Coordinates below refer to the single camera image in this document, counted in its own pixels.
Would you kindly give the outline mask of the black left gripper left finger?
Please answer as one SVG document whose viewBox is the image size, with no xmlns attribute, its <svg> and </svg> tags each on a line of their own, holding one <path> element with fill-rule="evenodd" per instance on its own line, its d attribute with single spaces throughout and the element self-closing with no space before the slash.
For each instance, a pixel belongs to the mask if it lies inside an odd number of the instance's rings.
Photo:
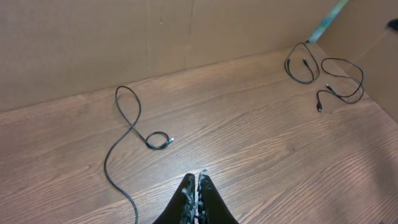
<svg viewBox="0 0 398 224">
<path fill-rule="evenodd" d="M 195 214 L 195 176 L 188 173 L 153 224 L 193 224 Z"/>
</svg>

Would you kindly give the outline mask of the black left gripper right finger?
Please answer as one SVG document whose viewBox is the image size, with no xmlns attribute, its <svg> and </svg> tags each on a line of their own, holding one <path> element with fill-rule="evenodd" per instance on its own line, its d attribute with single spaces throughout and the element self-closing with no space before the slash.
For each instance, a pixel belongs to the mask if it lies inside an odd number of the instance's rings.
<svg viewBox="0 0 398 224">
<path fill-rule="evenodd" d="M 198 222 L 199 224 L 238 224 L 217 191 L 207 169 L 198 178 Z"/>
</svg>

